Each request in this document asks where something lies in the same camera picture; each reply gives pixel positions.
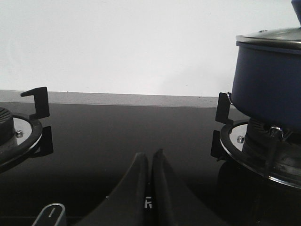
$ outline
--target gas burner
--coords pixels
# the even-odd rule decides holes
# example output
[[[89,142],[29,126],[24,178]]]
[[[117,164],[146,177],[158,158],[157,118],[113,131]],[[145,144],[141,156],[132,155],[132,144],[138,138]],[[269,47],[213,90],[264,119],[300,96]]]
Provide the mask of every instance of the gas burner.
[[[228,155],[264,178],[301,188],[301,135],[252,118],[229,120],[229,107],[227,95],[221,93],[216,120],[225,125],[213,142],[220,142],[227,154],[218,156],[213,150],[212,155]]]
[[[0,108],[0,170],[36,151],[43,131],[39,119],[49,116],[46,87],[29,90],[21,96],[34,96],[36,113],[25,115]]]

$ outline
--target gas stove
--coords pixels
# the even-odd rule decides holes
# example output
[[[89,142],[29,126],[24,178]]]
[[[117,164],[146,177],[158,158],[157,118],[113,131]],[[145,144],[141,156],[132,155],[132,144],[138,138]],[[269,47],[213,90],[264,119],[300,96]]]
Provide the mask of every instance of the gas stove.
[[[255,145],[248,124],[259,122],[226,94],[217,108],[48,104],[46,88],[22,95],[35,103],[0,102],[0,225],[301,223],[298,178],[282,178],[274,163],[283,162],[262,165],[254,148],[241,155]]]

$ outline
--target screw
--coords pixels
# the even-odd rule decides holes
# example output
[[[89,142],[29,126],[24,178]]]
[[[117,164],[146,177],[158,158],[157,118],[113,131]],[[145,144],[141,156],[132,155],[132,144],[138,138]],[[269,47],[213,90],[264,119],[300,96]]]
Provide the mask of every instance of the screw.
[[[237,137],[237,143],[242,144],[245,141],[245,137],[244,136],[238,136]]]
[[[20,129],[17,129],[15,132],[15,135],[17,138],[21,138],[21,137],[23,137],[23,131]]]

